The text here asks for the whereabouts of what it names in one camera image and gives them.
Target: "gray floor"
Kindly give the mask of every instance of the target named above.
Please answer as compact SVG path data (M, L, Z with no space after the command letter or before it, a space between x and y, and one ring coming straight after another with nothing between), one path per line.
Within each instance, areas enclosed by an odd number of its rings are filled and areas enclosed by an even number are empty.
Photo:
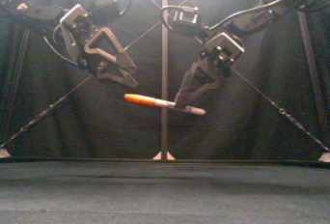
M330 223L326 169L0 163L0 223Z

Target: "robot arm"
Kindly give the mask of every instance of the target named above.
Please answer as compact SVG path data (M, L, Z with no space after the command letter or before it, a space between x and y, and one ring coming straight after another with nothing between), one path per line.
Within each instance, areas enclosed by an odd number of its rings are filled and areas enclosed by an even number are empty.
M137 66L109 27L102 23L121 17L117 0L93 0L90 11L82 5L71 10L42 6L30 0L0 0L0 8L19 25L46 38L60 38L70 60L102 81L117 81L130 87L138 85L131 74Z
M243 53L243 41L284 15L302 9L308 0L262 0L261 5L230 15L213 27L202 24L198 8L163 7L165 26L179 36L197 37L202 41L198 61L185 74L175 107L185 108L209 91L218 88L219 80L231 74L231 65ZM165 12L174 11L169 24Z

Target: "black curtain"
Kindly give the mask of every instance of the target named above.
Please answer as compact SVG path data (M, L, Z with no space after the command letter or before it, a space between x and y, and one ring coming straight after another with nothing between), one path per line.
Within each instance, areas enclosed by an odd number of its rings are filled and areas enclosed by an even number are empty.
M118 0L122 7L129 0ZM199 7L202 21L214 25L260 0L169 0L170 5ZM39 0L70 9L90 0ZM125 94L162 97L162 0L133 0L129 13L109 24L138 65L134 89L101 83L93 77L56 109L7 146L15 156L153 158L162 148L162 110L126 102ZM2 115L6 141L90 74L64 62L43 38L31 33L19 78L16 101L8 89L16 62L19 32L2 17ZM329 9L309 14L313 48L320 66L325 98L329 97ZM169 100L174 100L183 74L198 59L202 45L195 39L169 34ZM321 148L293 126L278 109L246 83L300 120L321 139L308 58L297 13L286 15L245 44L246 53L221 88L197 106L206 116L169 111L169 151L178 159L310 159ZM14 104L12 115L6 115Z

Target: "marker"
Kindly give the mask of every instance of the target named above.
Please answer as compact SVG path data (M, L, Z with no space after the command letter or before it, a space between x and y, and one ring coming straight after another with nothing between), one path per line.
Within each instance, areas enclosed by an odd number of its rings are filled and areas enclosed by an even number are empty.
M166 107L169 109L173 109L175 111L191 113L195 115L205 115L205 110L193 106L186 106L183 109L175 108L175 103L166 101L163 99L158 98L151 98L151 97L145 97L142 95L133 95L133 94L126 94L125 98L127 101L138 103L138 104L145 104L145 105L151 105L151 106L158 106L158 107Z

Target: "vertical pole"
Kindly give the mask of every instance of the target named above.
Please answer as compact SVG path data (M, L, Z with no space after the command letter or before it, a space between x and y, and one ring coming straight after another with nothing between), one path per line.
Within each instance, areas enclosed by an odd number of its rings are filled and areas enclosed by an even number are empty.
M313 53L313 48L312 48L312 36L310 36L310 31L309 31L306 14L298 12L298 19L300 19L302 39L304 39L304 44L305 44L306 58L308 58L308 64L309 64L309 70L310 70L312 88L313 88L313 93L314 93L314 103L316 103L317 116L318 116L318 125L321 129L322 140L329 143L330 123L326 119L326 109L325 109L325 102L322 99L322 93L321 93L321 87L320 87L320 81L318 81L318 75L317 75L317 66L316 66L314 53Z
M167 6L167 0L163 0L163 6ZM167 48L169 48L169 35L167 29L163 26L163 66L162 66L162 99L167 100ZM167 108L162 108L162 160L167 160Z
M36 4L38 0L31 0L31 2L32 4ZM19 56L15 59L14 77L12 77L12 82L10 83L11 89L8 93L4 121L3 121L3 127L2 127L3 135L0 139L4 139L4 141L8 138L11 119L12 119L12 113L15 109L16 96L18 96L18 90L19 90L19 80L20 80L20 74L22 74L22 69L23 69L23 61L26 57L26 50L28 47L30 34L31 34L31 31L27 28L24 28L23 35L22 35L22 41L20 41L20 47L19 47Z

